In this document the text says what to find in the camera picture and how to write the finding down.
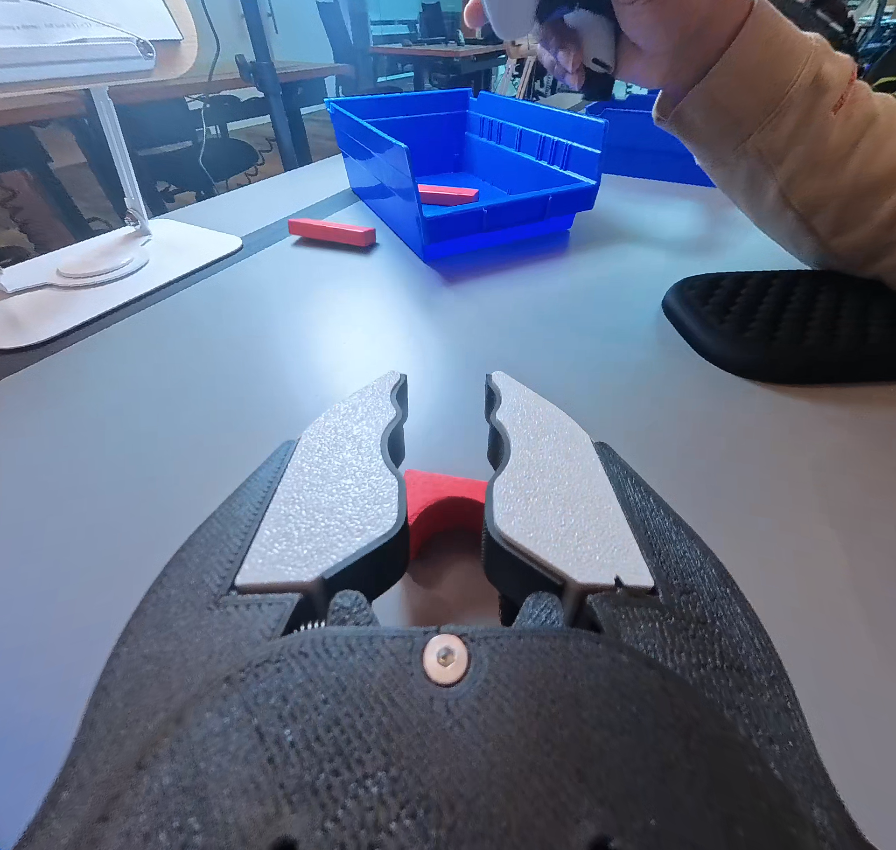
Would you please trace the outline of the person's right hand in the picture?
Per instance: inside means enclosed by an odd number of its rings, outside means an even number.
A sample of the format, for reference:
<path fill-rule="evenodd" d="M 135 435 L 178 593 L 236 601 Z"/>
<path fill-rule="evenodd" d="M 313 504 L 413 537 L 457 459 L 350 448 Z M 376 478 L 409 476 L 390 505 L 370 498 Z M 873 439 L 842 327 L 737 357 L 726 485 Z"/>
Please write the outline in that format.
<path fill-rule="evenodd" d="M 621 35 L 616 76 L 682 98 L 711 71 L 756 0 L 610 0 Z"/>

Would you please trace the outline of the brown wooden desk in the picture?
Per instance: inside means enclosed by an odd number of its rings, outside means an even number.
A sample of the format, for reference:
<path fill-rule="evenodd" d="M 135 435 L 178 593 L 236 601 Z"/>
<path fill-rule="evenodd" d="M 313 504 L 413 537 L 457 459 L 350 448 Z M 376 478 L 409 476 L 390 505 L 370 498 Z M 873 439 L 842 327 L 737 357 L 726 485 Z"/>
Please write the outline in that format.
<path fill-rule="evenodd" d="M 385 56 L 401 63 L 410 63 L 415 92 L 444 91 L 461 87 L 472 89 L 477 95 L 492 87 L 493 73 L 507 63 L 504 44 L 465 45 L 441 43 L 434 45 L 374 45 L 373 56 Z"/>
<path fill-rule="evenodd" d="M 353 73 L 350 66 L 341 63 L 279 63 L 275 69 L 281 85 Z M 237 68 L 231 65 L 216 72 L 211 80 L 207 79 L 206 72 L 192 70 L 173 80 L 115 85 L 110 87 L 109 93 L 114 103 L 130 105 L 249 88 L 252 88 L 251 82 L 241 78 Z M 84 113 L 85 98 L 81 91 L 18 93 L 1 99 L 1 127 L 79 117 Z"/>

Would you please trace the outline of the black textured wrist pad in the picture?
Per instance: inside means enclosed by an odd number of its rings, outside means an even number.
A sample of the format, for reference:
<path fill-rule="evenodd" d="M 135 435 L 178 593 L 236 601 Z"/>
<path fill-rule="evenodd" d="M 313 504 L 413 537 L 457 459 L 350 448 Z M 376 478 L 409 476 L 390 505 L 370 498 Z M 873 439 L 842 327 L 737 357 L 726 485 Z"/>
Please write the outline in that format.
<path fill-rule="evenodd" d="M 689 276 L 662 300 L 702 359 L 747 380 L 822 386 L 895 381 L 895 293 L 826 271 Z"/>

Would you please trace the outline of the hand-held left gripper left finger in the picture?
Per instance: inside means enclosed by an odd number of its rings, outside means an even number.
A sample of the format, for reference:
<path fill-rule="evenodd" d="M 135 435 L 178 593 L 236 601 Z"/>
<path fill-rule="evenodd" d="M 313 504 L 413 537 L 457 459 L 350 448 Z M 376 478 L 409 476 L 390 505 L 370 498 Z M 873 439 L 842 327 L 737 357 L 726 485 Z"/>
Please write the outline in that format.
<path fill-rule="evenodd" d="M 350 590 L 373 602 L 409 564 L 407 376 L 389 371 L 298 438 L 234 578 L 241 597 L 297 595 L 287 628 Z"/>

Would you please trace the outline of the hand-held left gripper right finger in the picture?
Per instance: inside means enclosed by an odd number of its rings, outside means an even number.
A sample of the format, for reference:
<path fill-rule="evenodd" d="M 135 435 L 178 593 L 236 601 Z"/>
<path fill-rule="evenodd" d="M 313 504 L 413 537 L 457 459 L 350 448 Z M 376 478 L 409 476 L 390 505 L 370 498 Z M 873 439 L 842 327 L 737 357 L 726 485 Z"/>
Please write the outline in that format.
<path fill-rule="evenodd" d="M 505 372 L 487 374 L 485 389 L 494 473 L 484 508 L 483 566 L 510 613 L 546 593 L 574 625 L 591 595 L 654 593 L 633 518 L 588 432 Z"/>

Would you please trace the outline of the black office chair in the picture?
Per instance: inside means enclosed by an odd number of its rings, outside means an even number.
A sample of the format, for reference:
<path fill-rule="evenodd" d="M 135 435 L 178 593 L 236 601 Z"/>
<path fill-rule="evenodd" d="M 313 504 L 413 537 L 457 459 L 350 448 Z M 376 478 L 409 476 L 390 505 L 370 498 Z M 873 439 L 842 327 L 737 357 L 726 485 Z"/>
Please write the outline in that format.
<path fill-rule="evenodd" d="M 350 74 L 340 74 L 335 78 L 337 97 L 402 93 L 401 86 L 377 80 L 370 45 L 352 40 L 339 1 L 317 1 L 316 7 L 330 43 L 333 61 L 351 68 Z"/>
<path fill-rule="evenodd" d="M 243 104 L 218 94 L 117 105 L 144 198 L 157 196 L 162 210 L 177 194 L 206 199 L 258 166 L 255 148 L 230 136 L 230 124 L 245 118 Z"/>

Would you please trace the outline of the white document stand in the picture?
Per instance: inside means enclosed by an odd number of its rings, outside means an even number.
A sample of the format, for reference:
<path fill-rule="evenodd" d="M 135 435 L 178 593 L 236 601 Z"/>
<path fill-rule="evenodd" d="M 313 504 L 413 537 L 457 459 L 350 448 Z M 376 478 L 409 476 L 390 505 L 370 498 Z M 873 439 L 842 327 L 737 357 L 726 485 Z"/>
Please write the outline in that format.
<path fill-rule="evenodd" d="M 122 184 L 125 225 L 2 269 L 1 347 L 37 347 L 112 313 L 243 247 L 240 237 L 151 218 L 112 86 L 182 77 L 194 65 L 196 25 L 185 0 L 164 0 L 183 39 L 129 34 L 2 46 L 1 97 L 86 91 Z"/>

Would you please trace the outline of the person's right forearm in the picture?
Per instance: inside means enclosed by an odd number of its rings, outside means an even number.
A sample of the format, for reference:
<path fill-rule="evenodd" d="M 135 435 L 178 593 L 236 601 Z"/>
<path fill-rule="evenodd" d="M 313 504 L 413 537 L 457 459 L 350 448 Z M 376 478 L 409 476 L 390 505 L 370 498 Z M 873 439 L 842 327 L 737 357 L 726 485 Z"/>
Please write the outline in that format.
<path fill-rule="evenodd" d="M 757 229 L 815 269 L 895 287 L 895 102 L 767 0 L 655 124 Z"/>

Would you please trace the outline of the blue plastic bin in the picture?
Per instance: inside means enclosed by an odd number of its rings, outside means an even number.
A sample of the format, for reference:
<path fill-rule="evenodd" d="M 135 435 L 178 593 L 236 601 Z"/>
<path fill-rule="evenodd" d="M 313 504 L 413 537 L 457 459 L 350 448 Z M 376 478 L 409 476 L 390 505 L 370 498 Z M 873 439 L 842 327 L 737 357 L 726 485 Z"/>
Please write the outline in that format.
<path fill-rule="evenodd" d="M 657 91 L 649 91 L 585 107 L 585 115 L 607 123 L 601 152 L 602 173 L 714 187 L 687 147 L 655 125 L 652 111 L 657 97 Z"/>
<path fill-rule="evenodd" d="M 424 262 L 567 231 L 596 202 L 599 118 L 466 88 L 326 105 L 351 189 Z M 423 205 L 418 184 L 479 201 Z"/>

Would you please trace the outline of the red arch wooden block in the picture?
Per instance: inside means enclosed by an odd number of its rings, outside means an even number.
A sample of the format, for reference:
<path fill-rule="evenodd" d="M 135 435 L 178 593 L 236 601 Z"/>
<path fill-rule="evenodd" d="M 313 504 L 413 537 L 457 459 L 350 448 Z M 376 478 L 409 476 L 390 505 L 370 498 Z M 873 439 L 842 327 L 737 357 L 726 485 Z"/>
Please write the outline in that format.
<path fill-rule="evenodd" d="M 408 469 L 404 473 L 409 522 L 409 559 L 416 560 L 435 536 L 452 531 L 481 535 L 487 481 Z"/>

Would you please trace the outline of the black metal pole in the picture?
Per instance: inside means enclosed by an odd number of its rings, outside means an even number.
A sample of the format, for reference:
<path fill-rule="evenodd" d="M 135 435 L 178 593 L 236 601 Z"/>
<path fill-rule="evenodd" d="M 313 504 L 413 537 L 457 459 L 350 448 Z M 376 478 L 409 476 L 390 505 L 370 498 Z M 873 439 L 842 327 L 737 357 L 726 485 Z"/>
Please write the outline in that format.
<path fill-rule="evenodd" d="M 312 162 L 308 135 L 299 105 L 297 83 L 283 84 L 273 61 L 259 0 L 239 0 L 254 54 L 255 86 L 268 102 L 274 137 L 284 171 Z"/>

